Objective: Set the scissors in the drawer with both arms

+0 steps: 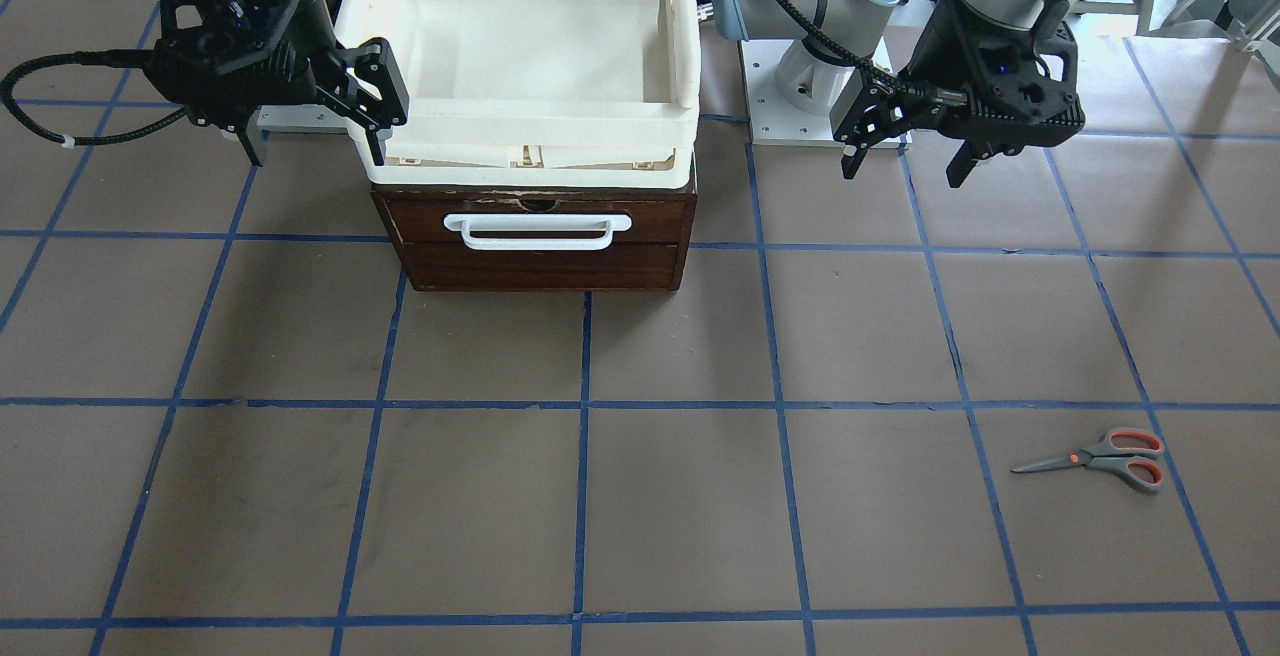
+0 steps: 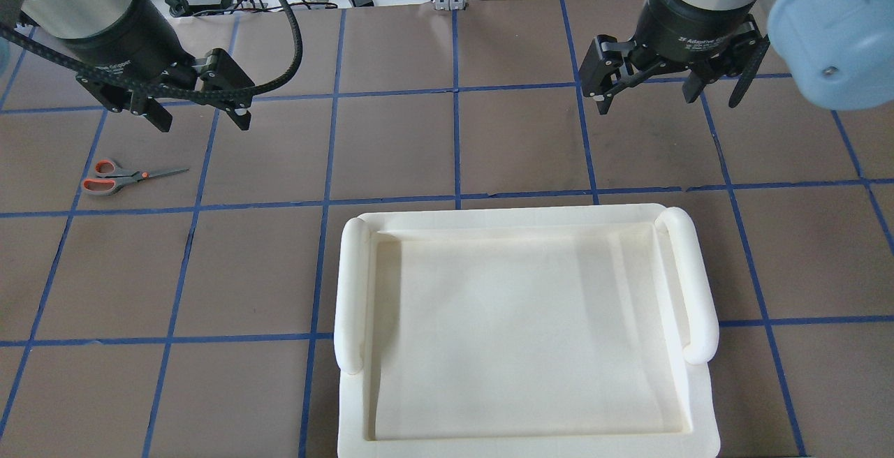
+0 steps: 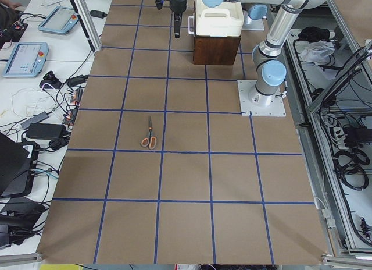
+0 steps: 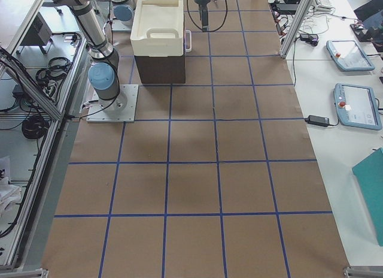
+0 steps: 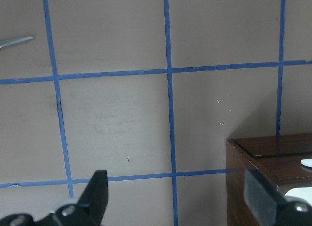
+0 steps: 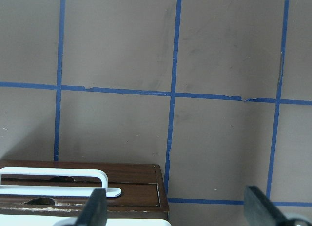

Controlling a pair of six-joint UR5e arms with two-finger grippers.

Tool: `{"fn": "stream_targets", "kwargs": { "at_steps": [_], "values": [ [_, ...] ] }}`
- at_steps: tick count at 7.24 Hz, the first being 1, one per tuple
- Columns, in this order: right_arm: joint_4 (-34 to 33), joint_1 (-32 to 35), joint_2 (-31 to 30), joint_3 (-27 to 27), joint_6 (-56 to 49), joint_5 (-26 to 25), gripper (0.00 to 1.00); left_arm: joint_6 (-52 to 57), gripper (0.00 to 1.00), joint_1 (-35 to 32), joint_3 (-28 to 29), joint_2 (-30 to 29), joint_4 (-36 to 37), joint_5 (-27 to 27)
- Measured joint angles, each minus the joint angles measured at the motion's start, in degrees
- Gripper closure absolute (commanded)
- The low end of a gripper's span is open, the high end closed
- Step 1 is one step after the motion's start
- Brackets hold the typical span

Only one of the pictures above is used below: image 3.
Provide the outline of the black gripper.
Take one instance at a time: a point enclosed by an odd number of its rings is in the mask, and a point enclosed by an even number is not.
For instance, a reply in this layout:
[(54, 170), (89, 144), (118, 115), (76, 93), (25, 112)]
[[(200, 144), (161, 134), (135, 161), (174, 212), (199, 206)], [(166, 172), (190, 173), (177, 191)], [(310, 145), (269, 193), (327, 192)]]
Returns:
[(187, 0), (169, 0), (170, 9), (174, 14), (174, 37), (180, 38), (181, 14), (186, 11)]

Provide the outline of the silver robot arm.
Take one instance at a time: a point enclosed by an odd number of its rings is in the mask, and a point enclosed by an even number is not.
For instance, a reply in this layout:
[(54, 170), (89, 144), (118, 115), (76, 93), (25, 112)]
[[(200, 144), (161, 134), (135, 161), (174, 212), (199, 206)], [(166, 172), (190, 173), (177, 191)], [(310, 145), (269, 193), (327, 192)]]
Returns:
[(264, 41), (257, 45), (252, 52), (256, 65), (257, 82), (248, 92), (251, 103), (256, 106), (269, 106), (275, 98), (275, 93), (284, 82), (285, 66), (277, 60), (289, 31), (296, 18), (304, 9), (318, 7), (326, 0), (202, 0), (209, 8), (219, 6), (222, 2), (258, 3), (280, 5), (273, 24)]

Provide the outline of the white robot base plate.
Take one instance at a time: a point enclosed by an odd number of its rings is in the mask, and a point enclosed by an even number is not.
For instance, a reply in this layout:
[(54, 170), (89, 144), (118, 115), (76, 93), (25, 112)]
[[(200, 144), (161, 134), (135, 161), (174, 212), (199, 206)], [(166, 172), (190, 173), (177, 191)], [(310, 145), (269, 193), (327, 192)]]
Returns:
[(242, 116), (285, 117), (286, 111), (280, 88), (273, 95), (256, 90), (256, 80), (238, 80), (238, 94)]

